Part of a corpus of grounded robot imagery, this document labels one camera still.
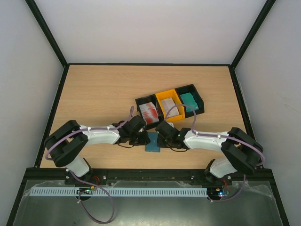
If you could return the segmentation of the blue card holder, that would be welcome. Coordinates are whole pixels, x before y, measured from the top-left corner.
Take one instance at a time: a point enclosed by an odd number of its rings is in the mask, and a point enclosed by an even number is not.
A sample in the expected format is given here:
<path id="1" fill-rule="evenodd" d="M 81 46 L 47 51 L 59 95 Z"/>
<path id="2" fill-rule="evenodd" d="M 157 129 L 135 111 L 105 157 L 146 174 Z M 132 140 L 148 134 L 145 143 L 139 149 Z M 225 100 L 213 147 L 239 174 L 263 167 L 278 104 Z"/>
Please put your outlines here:
<path id="1" fill-rule="evenodd" d="M 157 132 L 148 133 L 148 138 L 150 142 L 145 146 L 145 152 L 159 153 L 160 147 L 158 146 L 158 133 Z"/>

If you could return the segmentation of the yellow bin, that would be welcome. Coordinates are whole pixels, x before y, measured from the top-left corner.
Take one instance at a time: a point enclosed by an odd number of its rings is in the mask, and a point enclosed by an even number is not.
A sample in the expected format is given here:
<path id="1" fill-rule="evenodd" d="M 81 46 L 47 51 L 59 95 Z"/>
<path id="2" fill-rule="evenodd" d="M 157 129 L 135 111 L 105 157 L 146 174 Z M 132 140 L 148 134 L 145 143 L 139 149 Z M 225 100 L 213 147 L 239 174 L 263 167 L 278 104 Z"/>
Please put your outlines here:
<path id="1" fill-rule="evenodd" d="M 185 118 L 185 110 L 181 104 L 175 89 L 159 92 L 155 94 L 159 106 L 163 113 L 163 119 L 167 118 L 168 122 L 183 120 Z"/>

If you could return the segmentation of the black bin with red cards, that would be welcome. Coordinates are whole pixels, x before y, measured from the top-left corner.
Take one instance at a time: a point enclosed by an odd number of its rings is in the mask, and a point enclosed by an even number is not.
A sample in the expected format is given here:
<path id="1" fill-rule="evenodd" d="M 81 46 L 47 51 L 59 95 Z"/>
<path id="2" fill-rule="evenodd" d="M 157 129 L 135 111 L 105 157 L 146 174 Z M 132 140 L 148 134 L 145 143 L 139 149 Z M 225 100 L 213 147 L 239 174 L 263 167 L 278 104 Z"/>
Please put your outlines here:
<path id="1" fill-rule="evenodd" d="M 135 99 L 137 111 L 146 122 L 146 130 L 157 127 L 164 119 L 155 94 Z"/>

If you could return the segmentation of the teal card stack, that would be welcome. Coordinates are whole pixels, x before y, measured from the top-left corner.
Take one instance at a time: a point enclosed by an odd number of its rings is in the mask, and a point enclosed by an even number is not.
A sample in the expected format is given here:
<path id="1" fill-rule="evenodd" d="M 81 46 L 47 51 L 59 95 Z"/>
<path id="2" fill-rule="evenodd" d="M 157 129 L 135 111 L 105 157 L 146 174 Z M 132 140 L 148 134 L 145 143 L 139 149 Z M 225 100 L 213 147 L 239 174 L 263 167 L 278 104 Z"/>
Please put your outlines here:
<path id="1" fill-rule="evenodd" d="M 183 103 L 185 105 L 189 105 L 191 108 L 193 108 L 194 111 L 199 109 L 198 104 L 191 93 L 181 94 L 180 97 Z"/>

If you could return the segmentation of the black bin with teal cards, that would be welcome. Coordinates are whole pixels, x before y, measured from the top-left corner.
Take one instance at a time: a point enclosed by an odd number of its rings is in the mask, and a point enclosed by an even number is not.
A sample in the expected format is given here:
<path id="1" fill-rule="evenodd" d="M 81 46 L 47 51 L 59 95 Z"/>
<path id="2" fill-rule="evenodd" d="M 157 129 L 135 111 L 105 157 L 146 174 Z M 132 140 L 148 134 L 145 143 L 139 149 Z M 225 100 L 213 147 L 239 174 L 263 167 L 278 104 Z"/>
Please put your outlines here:
<path id="1" fill-rule="evenodd" d="M 205 105 L 194 84 L 178 87 L 175 89 L 182 104 L 189 105 L 196 114 L 205 112 Z"/>

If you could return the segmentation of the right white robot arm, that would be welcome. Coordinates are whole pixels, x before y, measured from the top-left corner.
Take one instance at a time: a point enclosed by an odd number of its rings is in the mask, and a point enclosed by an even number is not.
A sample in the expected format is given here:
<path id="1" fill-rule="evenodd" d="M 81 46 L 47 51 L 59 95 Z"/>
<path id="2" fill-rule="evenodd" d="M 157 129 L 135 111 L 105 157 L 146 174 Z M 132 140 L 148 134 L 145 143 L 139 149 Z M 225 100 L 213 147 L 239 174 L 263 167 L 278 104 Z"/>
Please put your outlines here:
<path id="1" fill-rule="evenodd" d="M 265 162 L 263 147 L 236 127 L 228 132 L 212 133 L 192 128 L 178 130 L 162 121 L 155 131 L 158 144 L 173 151 L 206 149 L 223 153 L 223 158 L 212 159 L 204 170 L 205 180 L 212 185 L 235 172 L 252 175 L 256 167 Z"/>

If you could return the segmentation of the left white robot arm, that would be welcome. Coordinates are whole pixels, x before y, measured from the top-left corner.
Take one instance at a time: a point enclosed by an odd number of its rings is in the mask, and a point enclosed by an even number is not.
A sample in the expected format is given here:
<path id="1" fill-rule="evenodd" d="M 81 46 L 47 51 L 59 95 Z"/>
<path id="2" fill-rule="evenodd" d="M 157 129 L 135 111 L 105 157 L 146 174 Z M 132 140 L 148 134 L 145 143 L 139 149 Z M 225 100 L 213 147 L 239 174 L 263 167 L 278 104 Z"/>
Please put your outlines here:
<path id="1" fill-rule="evenodd" d="M 146 122 L 138 115 L 105 127 L 87 127 L 70 120 L 46 138 L 45 159 L 53 161 L 56 167 L 65 167 L 80 178 L 91 171 L 87 161 L 79 155 L 85 146 L 128 143 L 131 148 L 147 145 L 150 139 L 145 126 Z"/>

